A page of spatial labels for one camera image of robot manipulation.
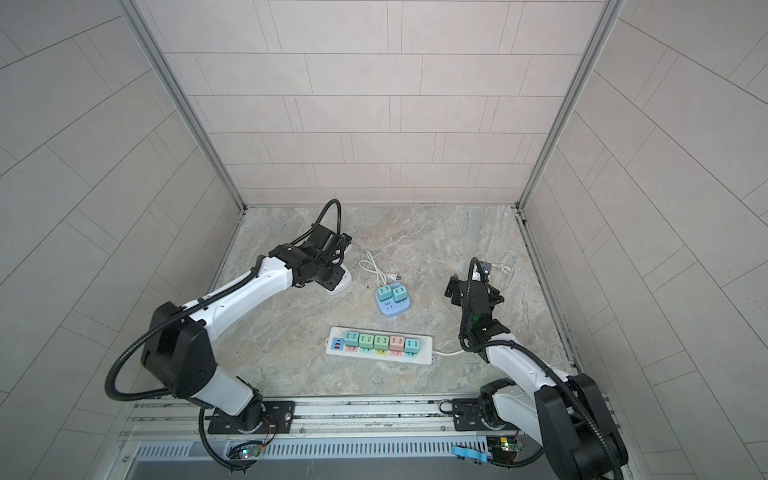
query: power cord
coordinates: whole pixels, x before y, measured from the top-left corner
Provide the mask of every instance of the power cord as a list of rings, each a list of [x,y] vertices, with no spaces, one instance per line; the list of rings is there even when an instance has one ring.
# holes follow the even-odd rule
[[[396,282],[400,280],[400,277],[398,276],[397,273],[383,272],[379,268],[379,266],[376,265],[376,261],[373,259],[373,255],[368,250],[366,250],[366,257],[368,257],[367,260],[366,259],[360,260],[357,263],[357,266],[359,266],[366,272],[373,273],[374,275],[376,275],[376,282],[379,284],[379,288],[381,288],[382,286],[385,286],[387,283]]]

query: white power strip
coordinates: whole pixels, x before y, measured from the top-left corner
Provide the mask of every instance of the white power strip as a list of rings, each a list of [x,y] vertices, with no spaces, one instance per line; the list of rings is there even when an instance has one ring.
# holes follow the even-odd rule
[[[415,355],[398,355],[393,353],[392,350],[374,350],[366,351],[366,349],[352,348],[348,349],[346,346],[342,349],[334,349],[333,340],[343,339],[347,332],[357,332],[361,334],[368,334],[373,336],[401,336],[406,339],[414,339],[419,341],[419,352]],[[386,360],[389,362],[401,362],[401,363],[418,363],[421,365],[432,365],[435,361],[435,357],[432,355],[432,337],[427,335],[412,335],[410,333],[396,333],[396,332],[383,332],[380,330],[365,330],[351,327],[334,326],[331,327],[330,334],[326,339],[326,354],[349,356],[357,359],[369,359],[369,360]]]

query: metal vent grille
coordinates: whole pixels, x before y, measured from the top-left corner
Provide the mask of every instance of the metal vent grille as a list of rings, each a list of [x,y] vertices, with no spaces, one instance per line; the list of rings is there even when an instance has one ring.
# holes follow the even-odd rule
[[[275,440],[261,454],[264,459],[450,457],[454,446],[487,452],[485,438],[404,437],[388,439]]]
[[[178,458],[189,456],[192,441],[142,442],[136,451],[137,458]]]

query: marble floor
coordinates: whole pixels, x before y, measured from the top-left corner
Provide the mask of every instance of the marble floor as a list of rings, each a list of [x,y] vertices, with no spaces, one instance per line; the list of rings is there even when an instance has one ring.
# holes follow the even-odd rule
[[[252,267],[257,255],[303,233],[320,207],[251,208],[220,278],[224,284]],[[336,225],[332,208],[323,224]],[[524,344],[566,369],[552,322],[515,215],[504,206],[344,207],[342,232],[353,238],[345,265],[353,284],[329,296],[315,284],[278,293],[230,327],[215,343],[219,364],[265,396],[476,392],[503,377],[479,356],[435,356],[431,366],[325,354],[332,326],[430,335],[436,349],[459,349],[460,309],[443,296],[451,275],[466,275],[469,260],[491,262],[491,285],[506,301],[494,310]],[[384,318],[373,299],[376,276],[359,268],[365,251],[379,267],[397,272],[411,309]]]

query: blue socket base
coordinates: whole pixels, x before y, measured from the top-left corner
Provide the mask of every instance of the blue socket base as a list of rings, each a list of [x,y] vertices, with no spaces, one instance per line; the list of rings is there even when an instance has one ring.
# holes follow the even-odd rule
[[[390,283],[389,287],[394,290],[397,287],[402,286],[401,283]],[[376,294],[373,294],[373,298],[376,300],[376,305],[379,306],[379,310],[382,311],[382,315],[389,318],[395,315],[399,315],[400,313],[405,312],[407,309],[411,308],[411,297],[407,296],[405,300],[402,300],[400,302],[396,302],[394,298],[390,297],[387,300],[381,301],[376,296]]]

